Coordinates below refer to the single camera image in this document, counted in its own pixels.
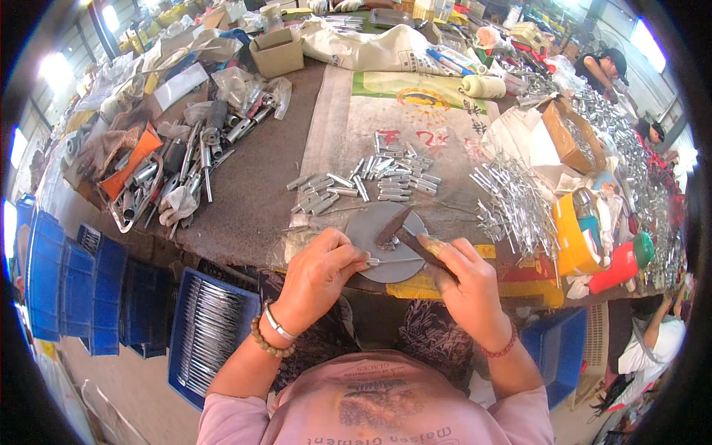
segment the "green cap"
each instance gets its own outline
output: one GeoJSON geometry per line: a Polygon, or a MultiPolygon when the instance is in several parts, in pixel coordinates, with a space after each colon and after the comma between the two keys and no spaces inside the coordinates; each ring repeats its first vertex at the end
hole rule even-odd
{"type": "Polygon", "coordinates": [[[650,235],[648,235],[647,232],[640,232],[633,237],[633,254],[635,255],[635,262],[640,270],[645,269],[648,263],[653,261],[655,247],[653,246],[653,240],[650,239],[650,235]]]}

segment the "red string bracelet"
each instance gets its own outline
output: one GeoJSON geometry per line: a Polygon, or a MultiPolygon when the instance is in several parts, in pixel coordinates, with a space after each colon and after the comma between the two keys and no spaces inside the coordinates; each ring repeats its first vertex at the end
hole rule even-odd
{"type": "Polygon", "coordinates": [[[497,352],[490,352],[486,350],[484,347],[480,345],[480,351],[485,355],[487,358],[499,358],[507,354],[509,351],[512,350],[514,347],[514,343],[517,341],[519,336],[517,335],[517,327],[512,323],[512,337],[509,339],[509,343],[504,347],[504,349],[497,351],[497,352]]]}

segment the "red bottle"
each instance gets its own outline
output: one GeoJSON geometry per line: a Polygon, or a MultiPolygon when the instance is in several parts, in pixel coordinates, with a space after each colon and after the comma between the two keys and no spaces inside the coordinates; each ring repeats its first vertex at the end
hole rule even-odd
{"type": "Polygon", "coordinates": [[[635,277],[653,259],[653,241],[645,232],[637,234],[633,241],[616,247],[611,255],[611,266],[607,271],[594,273],[588,288],[591,293],[599,293],[635,277]]]}

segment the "round metal plate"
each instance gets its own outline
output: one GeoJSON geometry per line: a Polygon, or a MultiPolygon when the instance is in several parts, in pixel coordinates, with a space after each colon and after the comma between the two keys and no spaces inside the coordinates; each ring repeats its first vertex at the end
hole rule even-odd
{"type": "MultiPolygon", "coordinates": [[[[393,251],[385,251],[376,246],[374,242],[376,234],[403,207],[405,207],[403,204],[390,201],[368,204],[365,210],[358,212],[349,220],[349,224],[346,227],[346,236],[351,240],[351,244],[369,251],[371,257],[378,258],[381,261],[417,258],[418,254],[403,243],[398,243],[393,251]]],[[[408,215],[404,225],[414,234],[428,233],[423,220],[414,211],[408,215]]],[[[397,283],[407,280],[418,273],[424,264],[425,260],[422,259],[404,263],[382,264],[360,273],[377,283],[397,283]]]]}

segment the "black cap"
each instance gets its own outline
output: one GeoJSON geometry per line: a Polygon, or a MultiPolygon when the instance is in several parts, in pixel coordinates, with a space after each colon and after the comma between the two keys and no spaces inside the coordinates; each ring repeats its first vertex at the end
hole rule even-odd
{"type": "Polygon", "coordinates": [[[625,78],[626,69],[628,69],[628,63],[625,61],[625,56],[623,53],[616,48],[608,48],[603,51],[602,57],[610,57],[611,62],[616,65],[616,71],[618,71],[618,76],[623,81],[624,84],[628,85],[628,80],[625,78]]]}

